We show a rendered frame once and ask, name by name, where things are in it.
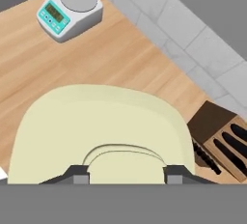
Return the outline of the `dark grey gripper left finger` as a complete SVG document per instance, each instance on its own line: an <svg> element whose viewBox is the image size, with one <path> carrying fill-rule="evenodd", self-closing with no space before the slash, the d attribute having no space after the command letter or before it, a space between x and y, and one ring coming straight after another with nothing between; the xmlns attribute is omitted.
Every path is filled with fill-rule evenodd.
<svg viewBox="0 0 247 224"><path fill-rule="evenodd" d="M89 184L88 165L70 165L63 175L42 182L42 184Z"/></svg>

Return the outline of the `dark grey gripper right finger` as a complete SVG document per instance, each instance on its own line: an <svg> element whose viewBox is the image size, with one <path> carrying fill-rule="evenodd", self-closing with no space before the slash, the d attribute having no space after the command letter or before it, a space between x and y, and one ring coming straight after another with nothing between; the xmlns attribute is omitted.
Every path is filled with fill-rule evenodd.
<svg viewBox="0 0 247 224"><path fill-rule="evenodd" d="M210 180L193 175L184 165L167 165L163 172L166 184L213 184Z"/></svg>

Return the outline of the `cream blender lid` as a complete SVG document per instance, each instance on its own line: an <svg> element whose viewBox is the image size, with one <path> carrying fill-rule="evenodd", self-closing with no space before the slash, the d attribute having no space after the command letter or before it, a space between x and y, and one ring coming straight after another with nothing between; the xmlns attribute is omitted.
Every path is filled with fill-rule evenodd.
<svg viewBox="0 0 247 224"><path fill-rule="evenodd" d="M38 184L71 165L89 165L129 150L195 172L187 124L165 100L109 85L68 85L41 96L18 127L9 184Z"/></svg>

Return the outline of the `brown wooden knife block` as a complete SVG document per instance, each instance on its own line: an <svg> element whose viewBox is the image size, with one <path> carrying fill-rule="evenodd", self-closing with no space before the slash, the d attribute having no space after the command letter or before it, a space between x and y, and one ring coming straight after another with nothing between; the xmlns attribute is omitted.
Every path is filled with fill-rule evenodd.
<svg viewBox="0 0 247 224"><path fill-rule="evenodd" d="M239 115L207 100L187 125L197 162L216 175L223 167L239 182L247 180L247 123Z"/></svg>

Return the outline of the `white object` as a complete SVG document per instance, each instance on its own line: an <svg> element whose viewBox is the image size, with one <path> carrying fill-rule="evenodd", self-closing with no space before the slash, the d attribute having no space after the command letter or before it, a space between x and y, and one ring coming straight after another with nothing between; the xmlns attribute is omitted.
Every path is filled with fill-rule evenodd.
<svg viewBox="0 0 247 224"><path fill-rule="evenodd" d="M5 180L8 178L7 173L0 167L0 181Z"/></svg>

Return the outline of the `white kitchen scale teal panel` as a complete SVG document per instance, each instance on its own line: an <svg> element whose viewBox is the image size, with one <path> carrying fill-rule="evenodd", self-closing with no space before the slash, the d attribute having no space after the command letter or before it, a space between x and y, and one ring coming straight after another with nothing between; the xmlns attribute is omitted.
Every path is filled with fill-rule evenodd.
<svg viewBox="0 0 247 224"><path fill-rule="evenodd" d="M66 42L99 24L101 0L45 0L37 11L43 30L56 42Z"/></svg>

